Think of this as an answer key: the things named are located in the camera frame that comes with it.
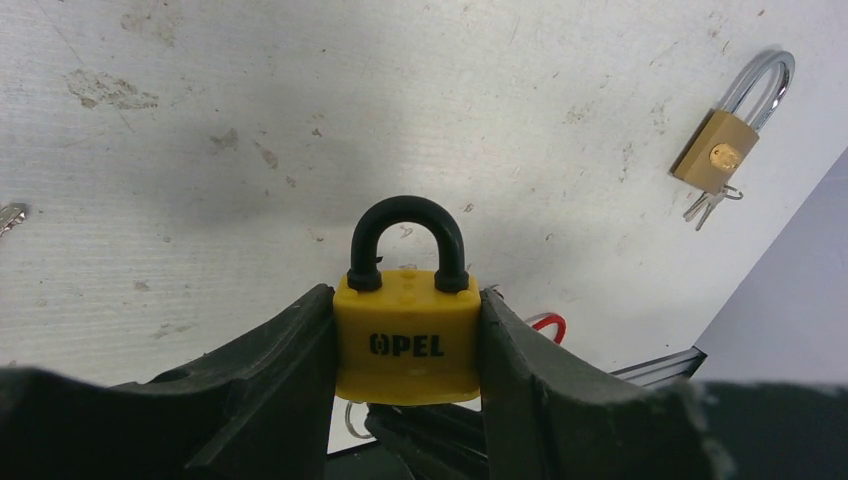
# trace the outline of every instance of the padlock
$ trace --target padlock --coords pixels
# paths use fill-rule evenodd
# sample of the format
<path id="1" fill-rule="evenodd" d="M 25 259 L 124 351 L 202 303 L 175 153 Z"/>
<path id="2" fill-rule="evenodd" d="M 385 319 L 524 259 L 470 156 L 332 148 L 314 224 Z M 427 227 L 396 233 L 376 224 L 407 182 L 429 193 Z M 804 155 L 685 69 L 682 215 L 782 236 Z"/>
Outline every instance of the padlock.
<path id="1" fill-rule="evenodd" d="M 418 223 L 433 234 L 438 271 L 377 270 L 380 235 L 400 222 Z M 420 197 L 383 200 L 356 225 L 350 265 L 333 297 L 336 395 L 390 405 L 476 398 L 480 291 L 465 271 L 462 234 L 453 217 Z"/>
<path id="2" fill-rule="evenodd" d="M 762 76 L 779 68 L 778 81 L 767 101 L 748 122 L 735 115 Z M 674 176 L 716 195 L 742 164 L 760 139 L 759 131 L 771 117 L 789 88 L 795 58 L 786 51 L 773 52 L 754 62 L 727 101 L 716 110 L 674 169 Z"/>

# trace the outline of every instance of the red object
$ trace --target red object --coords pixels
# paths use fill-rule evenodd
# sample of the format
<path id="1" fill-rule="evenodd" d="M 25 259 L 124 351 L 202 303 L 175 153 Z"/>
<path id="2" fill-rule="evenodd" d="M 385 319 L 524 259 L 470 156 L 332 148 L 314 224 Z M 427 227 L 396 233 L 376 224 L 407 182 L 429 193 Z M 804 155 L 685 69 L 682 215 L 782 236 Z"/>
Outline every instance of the red object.
<path id="1" fill-rule="evenodd" d="M 554 336 L 554 343 L 560 345 L 565 338 L 565 319 L 562 316 L 552 313 L 547 317 L 533 324 L 533 330 L 539 331 L 551 325 L 557 326 L 557 333 Z"/>

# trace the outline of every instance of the silver metal piece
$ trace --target silver metal piece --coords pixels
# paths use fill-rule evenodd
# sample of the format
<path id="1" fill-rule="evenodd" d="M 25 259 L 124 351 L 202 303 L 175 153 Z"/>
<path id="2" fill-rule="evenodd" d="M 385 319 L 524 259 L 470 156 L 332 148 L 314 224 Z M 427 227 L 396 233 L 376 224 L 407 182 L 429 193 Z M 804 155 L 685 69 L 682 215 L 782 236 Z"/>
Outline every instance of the silver metal piece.
<path id="1" fill-rule="evenodd" d="M 15 225 L 23 223 L 26 220 L 26 211 L 26 205 L 23 203 L 10 203 L 0 209 L 0 236 Z"/>
<path id="2" fill-rule="evenodd" d="M 374 435 L 370 433 L 362 434 L 356 431 L 356 428 L 353 426 L 353 423 L 350 421 L 350 410 L 353 408 L 353 402 L 347 402 L 345 406 L 345 428 L 347 428 L 347 433 L 353 435 L 354 437 L 360 440 L 370 440 L 374 438 Z"/>
<path id="3" fill-rule="evenodd" d="M 792 75 L 795 72 L 795 57 L 791 53 L 782 50 L 779 52 L 766 53 L 755 60 L 748 68 L 746 73 L 733 92 L 727 97 L 727 101 L 720 107 L 730 113 L 736 113 L 745 98 L 751 93 L 754 85 L 772 68 L 778 68 L 777 84 L 768 96 L 763 106 L 749 116 L 747 122 L 755 132 L 759 132 L 763 125 L 768 121 L 771 114 L 777 108 L 780 101 L 786 95 L 789 89 L 789 84 L 792 82 Z"/>
<path id="4" fill-rule="evenodd" d="M 683 219 L 687 222 L 691 222 L 696 216 L 698 216 L 698 213 L 703 210 L 704 214 L 701 215 L 701 219 L 698 220 L 698 224 L 695 225 L 695 231 L 699 232 L 701 231 L 701 227 L 703 227 L 704 223 L 707 221 L 707 218 L 711 213 L 713 213 L 715 207 L 718 206 L 722 200 L 742 200 L 743 198 L 745 198 L 745 194 L 730 185 L 722 187 L 721 191 L 719 191 L 717 195 L 704 192 L 697 200 L 695 200 L 695 203 L 693 203 L 692 206 L 683 213 Z"/>

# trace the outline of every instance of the gray wall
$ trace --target gray wall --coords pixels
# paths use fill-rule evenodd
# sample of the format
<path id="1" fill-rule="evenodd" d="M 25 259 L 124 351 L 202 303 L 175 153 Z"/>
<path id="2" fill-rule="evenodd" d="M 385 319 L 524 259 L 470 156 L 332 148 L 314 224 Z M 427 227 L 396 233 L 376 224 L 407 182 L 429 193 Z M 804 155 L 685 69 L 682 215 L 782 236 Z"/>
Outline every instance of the gray wall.
<path id="1" fill-rule="evenodd" d="M 848 150 L 698 339 L 696 379 L 848 383 L 846 210 Z"/>

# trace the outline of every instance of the stained surface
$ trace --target stained surface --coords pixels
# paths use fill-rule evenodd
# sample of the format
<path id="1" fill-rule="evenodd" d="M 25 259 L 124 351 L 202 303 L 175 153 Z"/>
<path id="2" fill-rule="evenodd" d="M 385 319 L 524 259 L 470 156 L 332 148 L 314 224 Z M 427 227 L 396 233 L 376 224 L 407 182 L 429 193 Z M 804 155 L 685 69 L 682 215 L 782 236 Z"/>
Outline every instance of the stained surface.
<path id="1" fill-rule="evenodd" d="M 0 363 L 149 380 L 336 284 L 357 219 L 396 194 L 447 208 L 481 284 L 519 315 L 563 314 L 590 363 L 689 348 L 846 147 L 846 18 L 789 1 L 4 2 L 0 204 L 32 211 L 0 241 Z M 745 200 L 696 234 L 680 216 L 699 192 L 669 169 L 778 43 L 798 72 L 733 178 Z M 437 265 L 415 225 L 379 254 Z"/>

